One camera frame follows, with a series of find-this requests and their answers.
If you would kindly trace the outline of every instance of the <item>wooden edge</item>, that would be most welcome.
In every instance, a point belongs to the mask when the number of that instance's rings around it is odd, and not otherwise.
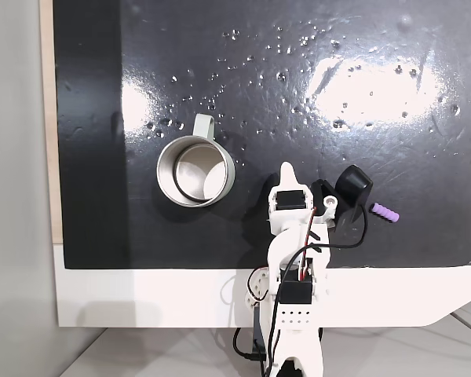
[[[60,167],[57,146],[57,93],[56,63],[54,60],[53,0],[40,0],[40,38],[42,44],[42,81],[46,125],[50,221],[53,244],[62,244],[63,227],[61,219]]]

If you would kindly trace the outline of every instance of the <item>mug handle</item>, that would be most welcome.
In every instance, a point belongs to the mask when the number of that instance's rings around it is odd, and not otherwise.
[[[211,115],[197,114],[194,122],[194,136],[204,137],[209,141],[214,139],[214,118]]]

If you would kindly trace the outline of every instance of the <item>gray mug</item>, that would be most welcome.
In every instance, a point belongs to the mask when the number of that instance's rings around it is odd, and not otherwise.
[[[191,136],[171,141],[157,162],[164,195],[183,207],[206,207],[228,194],[236,169],[232,157],[214,141],[214,118],[195,116]]]

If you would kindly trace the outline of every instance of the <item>red wire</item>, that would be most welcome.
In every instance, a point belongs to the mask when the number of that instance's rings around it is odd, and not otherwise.
[[[307,234],[305,234],[305,245],[304,246],[307,246],[308,243],[309,243],[309,233],[311,232],[312,222],[314,221],[314,214],[316,214],[316,210],[317,210],[317,208],[313,207],[312,213],[311,213],[311,218],[309,219],[309,226],[307,227]],[[301,266],[301,272],[300,272],[301,275],[300,275],[300,277],[301,277],[301,280],[303,280],[305,278],[305,251],[304,251],[304,254],[302,256],[300,266]]]

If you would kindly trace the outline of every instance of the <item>purple foam piece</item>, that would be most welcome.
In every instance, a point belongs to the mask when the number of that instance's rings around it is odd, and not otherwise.
[[[396,212],[390,210],[389,208],[385,208],[384,206],[381,206],[378,203],[374,203],[373,207],[371,208],[371,211],[374,214],[378,214],[386,220],[389,220],[390,222],[396,222],[400,219],[400,214],[397,214]]]

